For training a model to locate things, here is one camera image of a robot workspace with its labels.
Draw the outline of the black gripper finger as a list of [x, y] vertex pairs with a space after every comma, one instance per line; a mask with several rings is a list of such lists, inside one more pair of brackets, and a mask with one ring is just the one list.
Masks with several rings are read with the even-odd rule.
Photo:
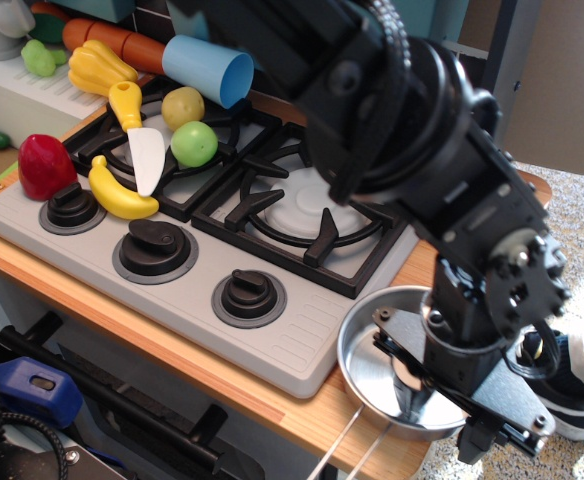
[[403, 362], [393, 362], [392, 370], [395, 395], [402, 418], [420, 424], [434, 389], [421, 377], [413, 374]]
[[468, 417], [457, 439], [458, 457], [462, 463], [477, 463], [491, 449], [502, 427], [496, 417]]

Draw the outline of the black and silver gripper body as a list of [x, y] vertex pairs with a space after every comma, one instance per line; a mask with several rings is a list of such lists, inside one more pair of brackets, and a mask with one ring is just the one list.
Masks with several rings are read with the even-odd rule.
[[506, 343], [472, 348], [456, 345], [445, 320], [436, 310], [423, 317], [425, 347], [419, 373], [468, 417], [496, 417], [502, 427], [494, 444], [511, 444], [527, 455], [537, 455], [555, 430], [549, 412], [526, 380], [530, 368], [517, 367]]

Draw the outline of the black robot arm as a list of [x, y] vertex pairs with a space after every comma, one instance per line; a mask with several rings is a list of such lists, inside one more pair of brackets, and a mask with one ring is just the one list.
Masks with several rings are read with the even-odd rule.
[[430, 289], [359, 301], [337, 341], [363, 414], [409, 439], [537, 455], [555, 423], [530, 388], [559, 347], [548, 319], [570, 292], [532, 185], [494, 143], [500, 109], [455, 56], [408, 36], [389, 1], [203, 1], [306, 117], [330, 198], [396, 210], [437, 252]]

